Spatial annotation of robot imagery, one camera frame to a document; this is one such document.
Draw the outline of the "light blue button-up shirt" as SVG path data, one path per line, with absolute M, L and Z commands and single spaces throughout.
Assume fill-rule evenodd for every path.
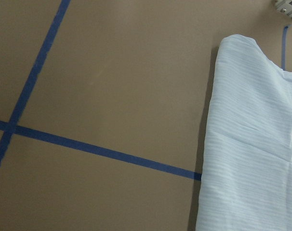
M 232 35 L 216 57 L 198 231 L 292 231 L 292 72 Z

